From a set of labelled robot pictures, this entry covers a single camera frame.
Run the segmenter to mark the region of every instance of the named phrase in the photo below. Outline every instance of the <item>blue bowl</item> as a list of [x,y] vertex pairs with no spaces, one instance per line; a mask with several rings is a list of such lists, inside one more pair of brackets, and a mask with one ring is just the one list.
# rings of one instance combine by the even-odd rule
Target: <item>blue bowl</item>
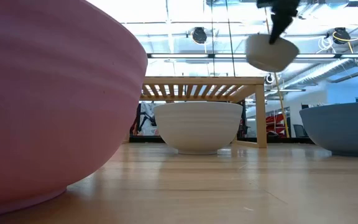
[[308,108],[300,115],[314,143],[334,155],[358,156],[358,103]]

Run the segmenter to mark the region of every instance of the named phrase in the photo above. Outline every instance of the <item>wooden floor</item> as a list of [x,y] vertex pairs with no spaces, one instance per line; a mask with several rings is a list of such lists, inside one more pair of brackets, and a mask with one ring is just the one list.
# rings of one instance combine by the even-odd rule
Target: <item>wooden floor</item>
[[358,157],[302,144],[214,156],[125,144],[65,194],[0,223],[357,224]]

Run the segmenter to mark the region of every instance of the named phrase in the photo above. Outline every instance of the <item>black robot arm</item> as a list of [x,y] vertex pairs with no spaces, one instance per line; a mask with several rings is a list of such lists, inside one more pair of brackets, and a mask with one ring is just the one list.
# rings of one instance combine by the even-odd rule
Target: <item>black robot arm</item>
[[273,29],[269,44],[274,44],[280,34],[292,23],[292,17],[298,14],[296,10],[300,0],[257,0],[257,7],[272,7]]

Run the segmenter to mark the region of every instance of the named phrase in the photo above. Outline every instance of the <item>small white bowl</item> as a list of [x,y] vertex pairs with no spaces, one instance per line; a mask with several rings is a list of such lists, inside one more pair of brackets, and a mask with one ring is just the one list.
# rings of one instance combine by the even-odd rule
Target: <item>small white bowl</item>
[[242,106],[234,103],[168,103],[154,108],[158,132],[180,154],[216,154],[234,139]]
[[247,39],[246,54],[248,63],[266,72],[281,72],[299,54],[295,44],[278,38],[270,45],[270,35],[255,34]]

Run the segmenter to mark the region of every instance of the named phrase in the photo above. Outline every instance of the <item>ceiling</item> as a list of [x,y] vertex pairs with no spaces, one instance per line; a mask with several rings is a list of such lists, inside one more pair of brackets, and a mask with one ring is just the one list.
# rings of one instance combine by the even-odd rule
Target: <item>ceiling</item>
[[[245,40],[252,34],[271,28],[270,9],[257,9],[253,0],[88,0],[131,31],[150,54],[244,54]],[[301,54],[349,53],[347,44],[332,44],[323,50],[322,41],[335,27],[345,27],[352,39],[358,38],[358,1],[301,1],[298,17],[282,35],[293,42]],[[206,44],[191,37],[195,27],[203,27]],[[358,40],[352,41],[357,50]],[[315,83],[304,78],[317,65],[339,66],[326,58],[295,61],[279,73],[281,82]],[[246,60],[201,58],[150,58],[149,76],[264,76],[266,72],[250,66]]]

